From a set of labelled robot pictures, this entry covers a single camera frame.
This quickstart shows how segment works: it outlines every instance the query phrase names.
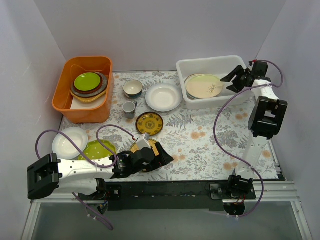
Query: stack of plates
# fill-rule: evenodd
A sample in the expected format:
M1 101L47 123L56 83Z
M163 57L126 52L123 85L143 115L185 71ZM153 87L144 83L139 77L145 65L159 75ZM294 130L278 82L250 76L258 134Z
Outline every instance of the stack of plates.
M208 99L219 95L224 83L211 74L193 74L184 81L186 94L190 99Z
M106 93L108 79L100 72L86 72L78 76L71 86L71 95L90 103Z

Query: white plate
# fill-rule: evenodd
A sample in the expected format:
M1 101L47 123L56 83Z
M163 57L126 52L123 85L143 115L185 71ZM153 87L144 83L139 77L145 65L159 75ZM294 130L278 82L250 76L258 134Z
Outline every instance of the white plate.
M195 74L188 77L185 82L186 93L194 99L208 99L219 95L224 83L212 74Z
M70 127L62 131L77 145L77 147L84 151L88 144L87 133L79 127ZM61 134L58 134L52 143L52 151L56 154L58 159L71 160L80 155L77 149Z
M182 101L179 88L168 83L152 85L145 95L146 103L158 112L167 112L175 109Z

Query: brown plate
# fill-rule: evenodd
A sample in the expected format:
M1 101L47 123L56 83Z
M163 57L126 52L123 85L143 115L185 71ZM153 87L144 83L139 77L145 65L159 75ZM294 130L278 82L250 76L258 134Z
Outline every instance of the brown plate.
M103 92L99 93L98 95L96 96L92 96L92 97L80 97L80 96L77 96L73 93L73 91L70 91L70 94L78 99L80 102L83 102L83 103L92 103L93 101L97 100L98 98L100 98L101 96L105 95L107 92L107 89L105 89Z
M153 136L164 128L164 120L158 113L145 112L137 118L135 127L141 134Z

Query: white backdrop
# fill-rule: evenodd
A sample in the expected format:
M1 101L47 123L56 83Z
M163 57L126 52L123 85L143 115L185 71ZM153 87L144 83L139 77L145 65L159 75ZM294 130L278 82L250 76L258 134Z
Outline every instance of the white backdrop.
M33 0L0 0L0 52L0 239L17 240L30 208L36 139L60 125L51 101L65 58ZM53 137L44 136L42 155Z
M278 97L288 101L280 133L273 138L281 169L294 180L313 239L319 230L320 3L288 0L258 54L285 74ZM269 76L279 81L276 69Z
M286 0L34 0L64 57L106 55L116 71L182 59L256 57Z

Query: yellow plate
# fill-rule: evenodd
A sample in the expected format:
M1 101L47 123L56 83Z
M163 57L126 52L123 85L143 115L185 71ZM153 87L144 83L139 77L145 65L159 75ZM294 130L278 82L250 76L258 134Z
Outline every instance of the yellow plate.
M161 132L164 120L158 113L145 112L137 118L135 126L140 133L153 136Z
M117 153L116 147L111 142L107 140L101 140L101 142L108 148L110 148L114 153ZM91 160L103 159L113 155L111 152L105 149L97 140L89 142L83 153L87 155L87 157ZM86 159L82 155L79 155L78 160Z
M150 146L152 147L152 150L153 150L154 154L156 156L160 155L160 153L158 152L157 147L156 147L157 141L154 140L154 139L149 139L148 142L149 142ZM138 148L136 143L130 149L130 151L133 152L133 153L135 153L138 150L139 150L139 148Z

